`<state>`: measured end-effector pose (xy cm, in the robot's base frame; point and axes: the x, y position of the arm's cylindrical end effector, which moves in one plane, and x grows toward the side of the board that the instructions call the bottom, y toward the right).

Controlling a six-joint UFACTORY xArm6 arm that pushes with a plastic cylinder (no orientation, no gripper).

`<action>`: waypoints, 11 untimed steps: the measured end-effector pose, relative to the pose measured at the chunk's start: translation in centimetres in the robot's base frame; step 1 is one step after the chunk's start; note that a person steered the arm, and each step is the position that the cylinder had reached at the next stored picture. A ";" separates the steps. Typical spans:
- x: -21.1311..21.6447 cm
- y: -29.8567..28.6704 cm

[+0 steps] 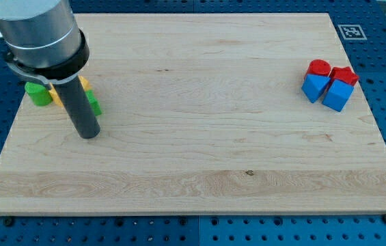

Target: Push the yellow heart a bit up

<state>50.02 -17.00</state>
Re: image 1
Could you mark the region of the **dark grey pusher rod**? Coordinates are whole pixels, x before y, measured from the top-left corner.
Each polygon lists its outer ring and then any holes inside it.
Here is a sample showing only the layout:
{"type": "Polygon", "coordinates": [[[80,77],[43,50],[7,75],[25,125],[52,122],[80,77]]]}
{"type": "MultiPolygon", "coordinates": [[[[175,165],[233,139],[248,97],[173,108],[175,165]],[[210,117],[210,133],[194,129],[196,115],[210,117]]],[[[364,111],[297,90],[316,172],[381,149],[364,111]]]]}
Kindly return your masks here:
{"type": "Polygon", "coordinates": [[[55,84],[54,88],[79,136],[83,139],[97,136],[100,125],[79,77],[75,76],[66,83],[55,84]]]}

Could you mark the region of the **black flange with clamp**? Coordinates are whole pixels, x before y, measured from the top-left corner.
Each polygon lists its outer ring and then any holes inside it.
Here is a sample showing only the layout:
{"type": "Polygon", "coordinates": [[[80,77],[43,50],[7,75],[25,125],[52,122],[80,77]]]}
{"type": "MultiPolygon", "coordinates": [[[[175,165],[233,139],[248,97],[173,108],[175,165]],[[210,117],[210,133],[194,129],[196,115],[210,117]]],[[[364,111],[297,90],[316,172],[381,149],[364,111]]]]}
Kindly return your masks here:
{"type": "Polygon", "coordinates": [[[3,54],[5,63],[10,70],[22,81],[36,83],[39,85],[67,83],[89,59],[89,47],[84,33],[79,30],[81,43],[76,53],[66,61],[47,68],[32,68],[18,61],[15,55],[8,51],[3,54]]]}

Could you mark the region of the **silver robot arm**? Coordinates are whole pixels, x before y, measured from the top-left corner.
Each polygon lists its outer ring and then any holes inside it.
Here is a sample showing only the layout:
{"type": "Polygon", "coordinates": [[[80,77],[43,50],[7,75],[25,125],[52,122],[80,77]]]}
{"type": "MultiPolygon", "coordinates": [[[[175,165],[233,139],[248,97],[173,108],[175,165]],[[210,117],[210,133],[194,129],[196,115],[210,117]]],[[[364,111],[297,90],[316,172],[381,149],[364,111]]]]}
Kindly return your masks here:
{"type": "Polygon", "coordinates": [[[10,70],[54,88],[79,136],[97,136],[100,125],[79,79],[89,47],[69,0],[0,0],[0,33],[10,70]]]}

